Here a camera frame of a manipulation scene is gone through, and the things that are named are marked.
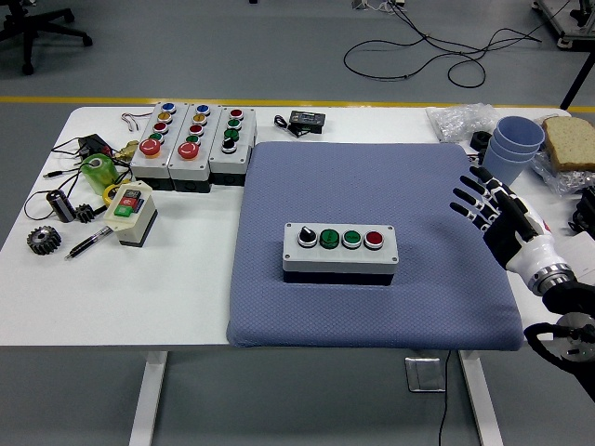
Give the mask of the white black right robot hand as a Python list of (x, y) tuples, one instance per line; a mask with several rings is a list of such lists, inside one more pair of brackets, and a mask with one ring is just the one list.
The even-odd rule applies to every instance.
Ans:
[(484, 167), (473, 165), (469, 171), (473, 177), (460, 181), (474, 193), (459, 188), (453, 193), (470, 208), (459, 203), (450, 207), (483, 234), (498, 265), (518, 274), (536, 295), (573, 281), (571, 267), (557, 254), (553, 235), (536, 210)]

